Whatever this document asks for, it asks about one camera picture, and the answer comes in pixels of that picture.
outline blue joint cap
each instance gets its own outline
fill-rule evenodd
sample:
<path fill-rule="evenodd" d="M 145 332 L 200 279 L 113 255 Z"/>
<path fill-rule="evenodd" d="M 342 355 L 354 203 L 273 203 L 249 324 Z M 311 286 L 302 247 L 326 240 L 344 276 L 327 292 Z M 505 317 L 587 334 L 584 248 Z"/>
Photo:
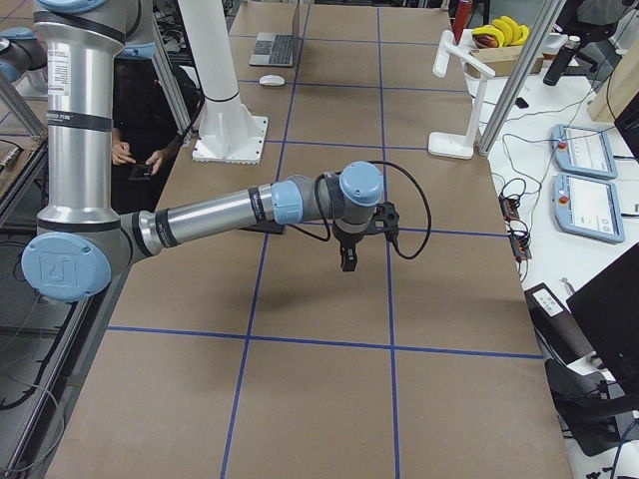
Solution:
<path fill-rule="evenodd" d="M 11 83 L 20 78 L 20 72 L 13 66 L 6 62 L 0 61 L 0 73 L 2 73 L 7 80 Z"/>
<path fill-rule="evenodd" d="M 44 8 L 56 13 L 84 13 L 89 12 L 107 0 L 38 0 Z"/>
<path fill-rule="evenodd" d="M 70 233 L 44 233 L 22 253 L 22 271 L 40 293 L 65 302 L 85 299 L 104 289 L 111 266 L 88 239 Z"/>
<path fill-rule="evenodd" d="M 291 180 L 273 183 L 273 213 L 276 223 L 290 225 L 299 223 L 304 215 L 304 202 L 298 186 Z"/>
<path fill-rule="evenodd" d="M 351 203 L 360 207 L 374 207 L 381 199 L 383 176 L 375 165 L 354 162 L 339 175 L 339 186 Z"/>
<path fill-rule="evenodd" d="M 116 58 L 124 60 L 149 60 L 156 53 L 155 43 L 138 43 L 126 45 Z"/>
<path fill-rule="evenodd" d="M 27 27 L 13 27 L 7 28 L 0 32 L 0 37 L 4 37 L 7 40 L 35 40 L 36 35 L 32 30 Z"/>

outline cardboard box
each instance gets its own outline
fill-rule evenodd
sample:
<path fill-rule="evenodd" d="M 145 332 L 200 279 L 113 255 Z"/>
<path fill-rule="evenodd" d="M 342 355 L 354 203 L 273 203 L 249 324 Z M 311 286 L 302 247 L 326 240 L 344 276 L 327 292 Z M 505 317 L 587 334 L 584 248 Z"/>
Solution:
<path fill-rule="evenodd" d="M 523 47 L 483 48 L 481 50 L 470 50 L 470 55 L 492 68 L 497 77 L 505 77 L 510 75 L 515 68 L 515 63 L 517 63 L 522 48 Z M 543 55 L 540 53 L 530 73 L 539 73 L 542 65 Z M 479 71 L 471 65 L 467 65 L 467 68 L 468 75 L 479 78 Z"/>

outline red bottle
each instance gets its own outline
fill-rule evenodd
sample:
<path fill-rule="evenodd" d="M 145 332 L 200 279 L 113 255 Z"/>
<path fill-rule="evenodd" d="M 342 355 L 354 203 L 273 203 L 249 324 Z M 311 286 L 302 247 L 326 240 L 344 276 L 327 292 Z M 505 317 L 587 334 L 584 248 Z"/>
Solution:
<path fill-rule="evenodd" d="M 463 29 L 466 27 L 471 10 L 472 0 L 459 0 L 457 11 L 455 12 L 455 20 L 452 22 L 452 34 L 455 37 L 455 44 L 459 44 L 459 39 Z"/>

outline computer mouse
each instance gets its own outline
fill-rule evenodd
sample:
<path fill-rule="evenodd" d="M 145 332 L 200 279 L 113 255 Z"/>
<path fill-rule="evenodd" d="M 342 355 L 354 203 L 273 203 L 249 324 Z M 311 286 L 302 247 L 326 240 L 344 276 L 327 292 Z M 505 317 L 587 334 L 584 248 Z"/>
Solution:
<path fill-rule="evenodd" d="M 279 75 L 264 75 L 260 78 L 260 85 L 263 87 L 280 87 L 284 83 L 285 79 Z"/>

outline black clamp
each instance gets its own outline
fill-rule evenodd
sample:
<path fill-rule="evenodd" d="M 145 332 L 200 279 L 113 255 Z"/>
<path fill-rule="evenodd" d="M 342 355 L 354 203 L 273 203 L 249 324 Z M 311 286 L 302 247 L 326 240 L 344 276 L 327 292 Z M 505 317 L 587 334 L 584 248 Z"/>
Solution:
<path fill-rule="evenodd" d="M 395 205 L 391 202 L 380 203 L 376 206 L 375 213 L 370 223 L 362 233 L 347 233 L 335 224 L 332 225 L 332 233 L 339 241 L 339 254 L 341 256 L 341 270 L 344 272 L 355 271 L 357 266 L 357 253 L 355 245 L 363 237 L 369 237 L 384 233 L 386 241 L 397 244 L 399 235 L 399 214 Z"/>

